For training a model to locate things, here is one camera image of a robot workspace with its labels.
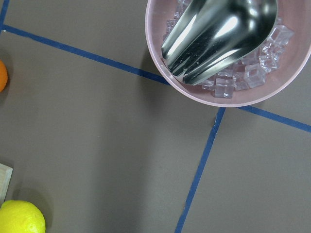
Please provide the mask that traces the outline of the orange fruit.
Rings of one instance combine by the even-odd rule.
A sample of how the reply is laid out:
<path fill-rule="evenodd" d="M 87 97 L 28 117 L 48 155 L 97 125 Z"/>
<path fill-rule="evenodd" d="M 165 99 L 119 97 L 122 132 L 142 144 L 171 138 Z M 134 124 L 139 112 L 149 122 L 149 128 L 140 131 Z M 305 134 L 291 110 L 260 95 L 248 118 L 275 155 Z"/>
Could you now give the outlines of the orange fruit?
<path fill-rule="evenodd" d="M 8 82 L 7 68 L 2 60 L 0 60 L 0 92 L 2 92 Z"/>

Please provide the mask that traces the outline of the metal scoop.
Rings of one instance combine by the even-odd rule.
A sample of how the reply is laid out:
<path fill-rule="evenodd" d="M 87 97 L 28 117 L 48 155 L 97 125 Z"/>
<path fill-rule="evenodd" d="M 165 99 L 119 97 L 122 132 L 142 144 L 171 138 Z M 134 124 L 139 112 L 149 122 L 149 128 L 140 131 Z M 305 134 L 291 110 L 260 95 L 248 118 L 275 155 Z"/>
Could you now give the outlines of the metal scoop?
<path fill-rule="evenodd" d="M 169 72 L 198 85 L 257 49 L 271 34 L 276 0 L 193 0 L 162 44 Z"/>

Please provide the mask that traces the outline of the clear ice cubes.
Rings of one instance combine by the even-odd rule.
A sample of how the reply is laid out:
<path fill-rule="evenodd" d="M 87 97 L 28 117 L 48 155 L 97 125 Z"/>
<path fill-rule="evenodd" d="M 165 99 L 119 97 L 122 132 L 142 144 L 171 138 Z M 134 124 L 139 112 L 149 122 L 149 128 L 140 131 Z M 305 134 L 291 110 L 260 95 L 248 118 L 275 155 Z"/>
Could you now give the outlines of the clear ice cubes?
<path fill-rule="evenodd" d="M 169 72 L 216 98 L 265 84 L 293 36 L 275 0 L 181 0 L 161 47 Z"/>

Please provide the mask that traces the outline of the pink bowl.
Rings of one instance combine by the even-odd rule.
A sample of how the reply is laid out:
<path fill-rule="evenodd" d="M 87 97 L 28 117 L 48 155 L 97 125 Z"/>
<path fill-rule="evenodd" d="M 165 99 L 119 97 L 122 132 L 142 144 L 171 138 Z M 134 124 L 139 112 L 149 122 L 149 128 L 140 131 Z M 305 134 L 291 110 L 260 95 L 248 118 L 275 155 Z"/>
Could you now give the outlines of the pink bowl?
<path fill-rule="evenodd" d="M 145 16 L 146 40 L 158 71 L 185 96 L 218 107 L 241 107 L 266 100 L 288 86 L 311 54 L 311 3 L 278 1 L 278 18 L 272 33 L 259 48 L 198 85 L 173 76 L 161 47 L 189 2 L 150 0 Z"/>

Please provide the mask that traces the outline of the wooden cutting board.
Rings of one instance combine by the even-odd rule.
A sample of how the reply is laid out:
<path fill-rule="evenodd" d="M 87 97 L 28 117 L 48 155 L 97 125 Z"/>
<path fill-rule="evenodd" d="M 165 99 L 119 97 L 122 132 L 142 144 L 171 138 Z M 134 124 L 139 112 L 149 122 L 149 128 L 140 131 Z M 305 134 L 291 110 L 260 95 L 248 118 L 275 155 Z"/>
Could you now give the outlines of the wooden cutting board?
<path fill-rule="evenodd" d="M 4 164 L 0 165 L 0 203 L 3 204 L 8 186 L 10 183 L 10 179 L 12 176 L 13 169 L 9 166 Z"/>

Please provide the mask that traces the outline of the yellow lemon far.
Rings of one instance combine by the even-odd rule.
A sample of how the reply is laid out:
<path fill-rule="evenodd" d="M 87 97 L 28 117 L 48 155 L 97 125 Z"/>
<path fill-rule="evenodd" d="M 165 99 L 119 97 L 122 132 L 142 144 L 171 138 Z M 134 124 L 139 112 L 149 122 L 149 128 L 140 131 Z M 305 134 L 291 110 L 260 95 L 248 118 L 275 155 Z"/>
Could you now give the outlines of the yellow lemon far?
<path fill-rule="evenodd" d="M 1 233 L 45 233 L 46 221 L 42 212 L 31 202 L 5 201 L 0 208 Z"/>

